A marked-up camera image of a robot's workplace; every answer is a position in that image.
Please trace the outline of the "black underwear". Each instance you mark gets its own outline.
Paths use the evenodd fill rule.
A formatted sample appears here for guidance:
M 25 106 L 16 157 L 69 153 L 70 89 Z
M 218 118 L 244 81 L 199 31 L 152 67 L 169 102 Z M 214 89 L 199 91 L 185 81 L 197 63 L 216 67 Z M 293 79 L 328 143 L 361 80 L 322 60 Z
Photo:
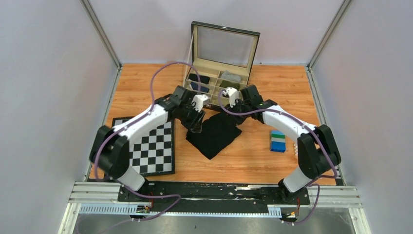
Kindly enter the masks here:
M 202 131 L 188 131 L 186 140 L 191 143 L 207 159 L 213 159 L 220 151 L 231 144 L 242 131 L 236 124 L 221 112 L 211 116 L 202 123 Z

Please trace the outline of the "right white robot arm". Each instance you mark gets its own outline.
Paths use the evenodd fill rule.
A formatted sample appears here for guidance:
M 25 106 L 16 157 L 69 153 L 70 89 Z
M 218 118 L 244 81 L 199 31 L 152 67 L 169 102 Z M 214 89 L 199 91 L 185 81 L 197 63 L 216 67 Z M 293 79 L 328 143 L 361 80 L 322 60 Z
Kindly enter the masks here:
M 229 103 L 222 104 L 227 98 Z M 332 130 L 323 124 L 316 126 L 298 119 L 285 111 L 276 102 L 263 100 L 255 85 L 241 90 L 232 87 L 219 92 L 220 107 L 236 123 L 242 124 L 248 117 L 273 127 L 297 146 L 298 166 L 288 176 L 278 182 L 278 197 L 283 203 L 291 203 L 305 187 L 332 171 L 332 178 L 338 176 L 336 166 L 341 156 Z

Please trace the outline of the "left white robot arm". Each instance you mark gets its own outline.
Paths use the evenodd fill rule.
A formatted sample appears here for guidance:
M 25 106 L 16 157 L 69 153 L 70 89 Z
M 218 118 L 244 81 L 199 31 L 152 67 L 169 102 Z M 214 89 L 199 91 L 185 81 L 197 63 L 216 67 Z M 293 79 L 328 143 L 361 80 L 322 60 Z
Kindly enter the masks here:
M 101 126 L 92 145 L 90 162 L 130 188 L 135 200 L 146 200 L 149 188 L 144 185 L 145 178 L 130 165 L 130 144 L 173 119 L 180 120 L 192 132 L 200 132 L 203 107 L 208 101 L 205 94 L 177 86 L 172 94 L 155 99 L 148 109 L 127 122 L 113 128 Z

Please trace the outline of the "olive green rolled cloth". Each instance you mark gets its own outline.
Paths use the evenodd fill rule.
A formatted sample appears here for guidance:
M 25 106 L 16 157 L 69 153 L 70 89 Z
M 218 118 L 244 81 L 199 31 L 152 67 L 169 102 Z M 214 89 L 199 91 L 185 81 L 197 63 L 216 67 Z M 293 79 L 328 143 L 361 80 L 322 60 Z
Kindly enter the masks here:
M 239 88 L 240 88 L 240 84 L 239 84 L 239 83 L 234 83 L 234 82 L 231 82 L 231 81 L 228 81 L 228 80 L 223 80 L 219 86 L 220 86 L 221 88 L 231 87 L 231 88 L 234 88 L 234 89 L 236 89 L 236 90 L 239 90 Z

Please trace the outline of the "navy rolled cloth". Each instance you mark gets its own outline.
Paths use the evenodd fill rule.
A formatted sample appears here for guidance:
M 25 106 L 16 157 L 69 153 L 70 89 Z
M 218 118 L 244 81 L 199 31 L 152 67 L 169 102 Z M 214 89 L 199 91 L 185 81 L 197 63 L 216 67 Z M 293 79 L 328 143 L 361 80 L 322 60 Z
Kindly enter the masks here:
M 209 93 L 210 92 L 210 89 L 209 89 L 207 84 L 202 83 L 201 85 L 199 85 L 196 82 L 190 82 L 189 85 L 193 90 L 200 91 L 202 93 Z

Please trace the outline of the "grey rolled cloth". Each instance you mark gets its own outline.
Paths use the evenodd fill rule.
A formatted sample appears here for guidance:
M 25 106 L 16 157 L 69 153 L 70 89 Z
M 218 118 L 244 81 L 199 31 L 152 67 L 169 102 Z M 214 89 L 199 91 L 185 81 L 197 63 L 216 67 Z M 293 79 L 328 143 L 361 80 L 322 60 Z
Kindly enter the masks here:
M 224 71 L 221 74 L 220 78 L 230 80 L 230 81 L 234 81 L 234 82 L 241 82 L 241 80 L 242 80 L 242 77 L 240 75 L 230 73 L 229 71 Z

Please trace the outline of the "blue green brick stack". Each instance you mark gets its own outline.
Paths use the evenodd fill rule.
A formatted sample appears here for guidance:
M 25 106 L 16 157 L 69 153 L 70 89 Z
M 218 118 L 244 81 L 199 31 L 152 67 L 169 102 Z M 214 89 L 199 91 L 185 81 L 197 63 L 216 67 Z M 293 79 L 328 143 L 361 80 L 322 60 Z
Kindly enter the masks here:
M 270 151 L 284 153 L 286 151 L 286 137 L 279 130 L 271 131 Z

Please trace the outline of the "black white checkerboard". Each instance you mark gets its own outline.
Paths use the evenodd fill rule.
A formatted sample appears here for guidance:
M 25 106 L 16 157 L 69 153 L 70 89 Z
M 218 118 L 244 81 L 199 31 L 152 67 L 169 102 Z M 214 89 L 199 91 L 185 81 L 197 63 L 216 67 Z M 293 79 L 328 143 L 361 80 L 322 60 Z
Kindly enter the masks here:
M 130 144 L 130 166 L 144 177 L 175 173 L 175 121 L 171 120 Z

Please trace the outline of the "black compartment storage box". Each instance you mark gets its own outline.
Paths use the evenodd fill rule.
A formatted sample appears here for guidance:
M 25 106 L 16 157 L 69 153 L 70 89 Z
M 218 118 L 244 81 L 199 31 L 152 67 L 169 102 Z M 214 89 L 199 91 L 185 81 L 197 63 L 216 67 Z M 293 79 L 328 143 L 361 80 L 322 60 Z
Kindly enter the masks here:
M 202 93 L 210 98 L 206 108 L 220 111 L 221 74 L 229 71 L 240 75 L 239 89 L 248 85 L 260 33 L 198 21 L 191 23 L 191 32 L 188 60 L 192 66 L 185 70 L 183 86 L 193 90 L 190 82 L 207 84 L 210 92 Z

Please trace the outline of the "white blue brick block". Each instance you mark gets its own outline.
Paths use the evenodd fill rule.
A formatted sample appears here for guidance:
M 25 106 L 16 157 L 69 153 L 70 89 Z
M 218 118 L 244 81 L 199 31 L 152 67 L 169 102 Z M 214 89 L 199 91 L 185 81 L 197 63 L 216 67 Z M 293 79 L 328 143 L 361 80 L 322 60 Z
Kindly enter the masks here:
M 294 143 L 294 154 L 296 157 L 298 157 L 298 145 Z

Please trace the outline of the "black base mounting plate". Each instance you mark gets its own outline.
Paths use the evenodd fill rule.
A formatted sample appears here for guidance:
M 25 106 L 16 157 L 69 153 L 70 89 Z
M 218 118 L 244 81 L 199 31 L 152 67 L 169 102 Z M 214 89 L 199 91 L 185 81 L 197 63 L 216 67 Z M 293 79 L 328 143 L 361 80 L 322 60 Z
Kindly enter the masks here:
M 268 212 L 268 205 L 296 208 L 310 203 L 306 188 L 288 195 L 277 185 L 150 181 L 139 193 L 156 198 L 142 198 L 121 187 L 117 199 L 120 202 L 149 202 L 154 212 L 160 212 L 176 200 L 169 195 L 178 194 L 181 199 L 170 211 L 193 213 L 257 214 Z

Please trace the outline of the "aluminium frame rail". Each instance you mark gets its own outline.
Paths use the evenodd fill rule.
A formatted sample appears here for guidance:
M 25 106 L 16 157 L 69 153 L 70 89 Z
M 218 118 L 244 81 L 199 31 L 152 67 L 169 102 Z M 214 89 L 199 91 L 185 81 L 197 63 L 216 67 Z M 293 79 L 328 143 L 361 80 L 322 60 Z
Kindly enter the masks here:
M 80 214 L 305 218 L 305 210 L 346 209 L 357 234 L 370 233 L 354 186 L 320 186 L 285 196 L 277 185 L 152 181 L 140 197 L 112 182 L 76 182 L 59 228 L 71 234 Z

